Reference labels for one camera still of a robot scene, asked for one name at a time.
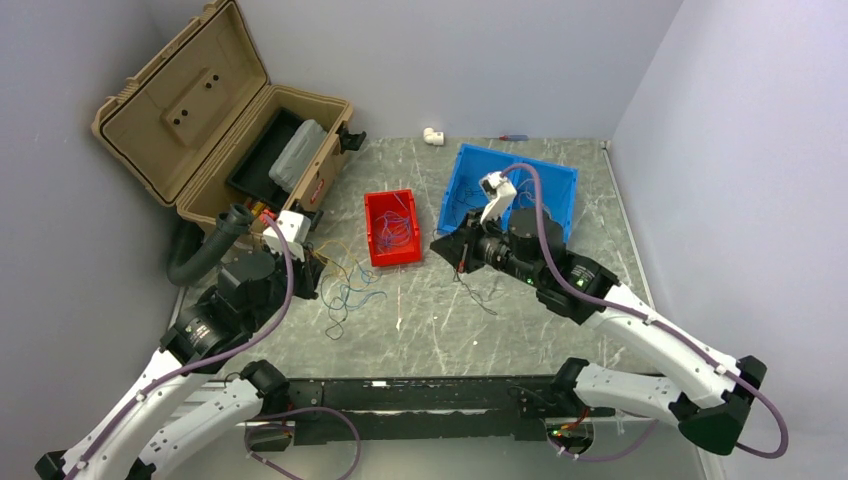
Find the white pipe elbow fitting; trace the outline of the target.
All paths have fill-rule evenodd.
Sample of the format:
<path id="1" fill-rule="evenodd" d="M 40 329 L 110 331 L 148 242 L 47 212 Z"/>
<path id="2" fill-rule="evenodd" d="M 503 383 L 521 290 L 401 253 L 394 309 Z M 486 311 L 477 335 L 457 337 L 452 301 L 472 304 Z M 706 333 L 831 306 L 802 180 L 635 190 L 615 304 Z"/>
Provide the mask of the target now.
<path id="1" fill-rule="evenodd" d="M 422 138 L 427 145 L 431 146 L 443 146 L 445 143 L 444 133 L 431 127 L 423 129 Z"/>

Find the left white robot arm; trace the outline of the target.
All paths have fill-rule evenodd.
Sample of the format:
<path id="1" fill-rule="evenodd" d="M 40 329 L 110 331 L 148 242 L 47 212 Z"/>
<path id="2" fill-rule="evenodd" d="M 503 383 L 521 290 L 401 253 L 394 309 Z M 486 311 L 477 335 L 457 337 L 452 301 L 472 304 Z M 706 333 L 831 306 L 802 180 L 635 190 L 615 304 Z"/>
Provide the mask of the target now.
<path id="1" fill-rule="evenodd" d="M 230 358 L 279 325 L 293 298 L 317 298 L 324 267 L 310 248 L 290 262 L 261 251 L 223 265 L 215 284 L 179 313 L 119 403 L 76 445 L 42 455 L 34 466 L 38 477 L 161 479 L 227 428 L 255 415 L 279 417 L 289 382 L 260 360 L 223 392 L 171 418 Z"/>

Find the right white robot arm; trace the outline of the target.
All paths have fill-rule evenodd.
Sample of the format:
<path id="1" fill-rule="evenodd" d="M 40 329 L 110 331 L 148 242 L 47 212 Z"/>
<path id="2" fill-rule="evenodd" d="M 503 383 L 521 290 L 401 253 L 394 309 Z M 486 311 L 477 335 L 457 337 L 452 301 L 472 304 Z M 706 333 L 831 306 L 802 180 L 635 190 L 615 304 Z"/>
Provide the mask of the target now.
<path id="1" fill-rule="evenodd" d="M 483 267 L 535 290 L 550 312 L 599 330 L 651 361 L 659 376 L 619 372 L 569 358 L 543 398 L 564 415 L 614 408 L 674 426 L 699 448 L 729 455 L 750 414 L 766 365 L 710 350 L 649 308 L 615 274 L 567 249 L 560 224 L 531 208 L 514 211 L 504 229 L 470 210 L 430 250 L 458 274 Z"/>

